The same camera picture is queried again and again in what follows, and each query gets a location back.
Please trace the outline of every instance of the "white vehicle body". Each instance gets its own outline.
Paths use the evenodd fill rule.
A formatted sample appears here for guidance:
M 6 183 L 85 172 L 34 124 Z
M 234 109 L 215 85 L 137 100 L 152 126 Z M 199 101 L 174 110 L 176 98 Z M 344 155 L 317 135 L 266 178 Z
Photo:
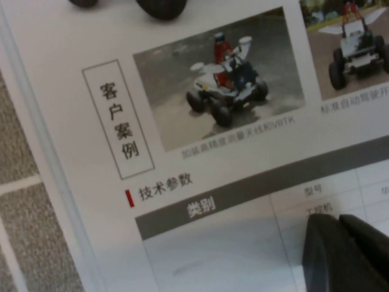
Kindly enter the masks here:
M 204 63 L 196 63 L 194 64 L 190 70 L 193 72 L 197 72 L 202 74 L 200 77 L 198 77 L 194 83 L 193 87 L 196 91 L 207 91 L 207 92 L 213 92 L 216 94 L 220 94 L 225 97 L 234 97 L 236 100 L 239 99 L 246 99 L 248 96 L 250 96 L 253 93 L 253 90 L 255 89 L 254 84 L 248 83 L 246 85 L 246 88 L 242 91 L 237 91 L 223 87 L 218 86 L 214 74 L 221 73 L 221 72 L 232 72 L 233 69 L 230 66 L 230 62 L 234 58 L 237 64 L 242 64 L 242 62 L 247 58 L 247 55 L 250 51 L 250 47 L 252 44 L 252 37 L 251 36 L 245 36 L 239 40 L 239 46 L 234 48 L 233 50 L 233 56 L 226 57 L 225 61 L 222 64 L 214 64 L 210 63 L 205 65 Z
M 365 31 L 361 20 L 346 24 L 345 33 L 346 38 L 342 38 L 340 42 L 343 57 L 347 60 L 345 63 L 345 73 L 349 73 L 353 69 L 368 66 L 380 60 L 378 54 L 371 54 L 371 51 L 375 48 L 374 41 L 371 43 L 371 46 L 366 46 L 363 49 L 357 48 L 361 38 L 369 33 Z

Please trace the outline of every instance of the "black tire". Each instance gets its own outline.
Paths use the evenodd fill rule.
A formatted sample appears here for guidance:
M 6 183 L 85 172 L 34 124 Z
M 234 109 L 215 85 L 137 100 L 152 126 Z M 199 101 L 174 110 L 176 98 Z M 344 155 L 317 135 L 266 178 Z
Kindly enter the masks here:
M 389 44 L 384 47 L 384 55 L 382 56 L 384 60 L 384 70 L 389 74 Z
M 385 53 L 385 41 L 382 35 L 377 35 L 374 37 L 374 43 L 376 44 L 376 50 L 379 56 L 382 58 Z
M 187 0 L 136 0 L 149 15 L 160 20 L 177 18 L 187 5 Z
M 267 88 L 266 82 L 258 78 L 256 80 L 256 88 L 254 89 L 253 93 L 255 101 L 264 102 L 266 100 L 267 94 L 269 93 L 269 88 Z
M 341 48 L 338 48 L 333 53 L 334 61 L 338 65 L 339 69 L 343 72 L 345 69 L 345 59 Z
M 229 108 L 221 101 L 216 101 L 211 108 L 211 114 L 220 127 L 228 128 L 232 123 L 232 114 Z
M 328 71 L 329 79 L 331 80 L 331 84 L 334 89 L 340 90 L 346 86 L 346 78 L 335 62 L 332 62 L 329 65 Z
M 202 113 L 205 110 L 204 99 L 202 99 L 197 94 L 195 95 L 191 92 L 187 92 L 187 102 L 189 103 L 192 110 L 196 113 Z
M 90 8 L 98 3 L 98 0 L 69 0 L 69 1 L 81 8 Z

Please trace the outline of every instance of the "vertical text box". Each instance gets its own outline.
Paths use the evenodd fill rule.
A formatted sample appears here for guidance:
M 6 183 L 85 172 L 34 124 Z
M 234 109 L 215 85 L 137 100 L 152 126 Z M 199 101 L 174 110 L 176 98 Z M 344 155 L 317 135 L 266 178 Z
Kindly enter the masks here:
M 119 61 L 84 69 L 83 74 L 121 179 L 153 170 Z

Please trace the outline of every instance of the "black object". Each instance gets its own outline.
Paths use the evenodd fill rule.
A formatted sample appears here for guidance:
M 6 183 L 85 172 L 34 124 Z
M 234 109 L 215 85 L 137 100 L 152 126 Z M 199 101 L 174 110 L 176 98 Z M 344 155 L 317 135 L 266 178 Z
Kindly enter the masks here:
M 98 0 L 69 0 L 69 1 L 81 8 L 90 8 L 98 3 Z
M 389 238 L 353 215 L 311 215 L 303 267 L 307 292 L 387 292 Z
M 69 0 L 81 8 L 90 8 L 98 3 L 98 0 Z M 161 20 L 177 18 L 187 5 L 187 0 L 137 0 L 141 8 L 152 17 Z

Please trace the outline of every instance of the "photo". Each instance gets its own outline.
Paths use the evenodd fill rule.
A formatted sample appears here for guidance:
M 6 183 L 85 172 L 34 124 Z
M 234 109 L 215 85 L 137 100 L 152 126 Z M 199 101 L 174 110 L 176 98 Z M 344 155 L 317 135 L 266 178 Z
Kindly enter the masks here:
M 305 105 L 281 7 L 134 59 L 166 151 Z
M 322 99 L 389 82 L 389 0 L 302 0 Z

